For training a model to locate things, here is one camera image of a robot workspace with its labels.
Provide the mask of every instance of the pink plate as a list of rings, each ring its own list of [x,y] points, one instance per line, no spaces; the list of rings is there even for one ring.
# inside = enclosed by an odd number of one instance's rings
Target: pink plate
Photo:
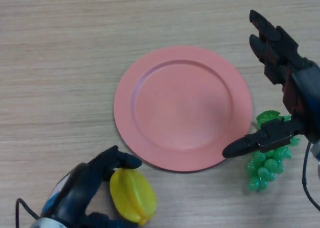
[[[248,133],[253,107],[240,73],[216,53],[193,46],[153,51],[124,74],[114,119],[146,162],[191,172],[224,160],[223,149]]]

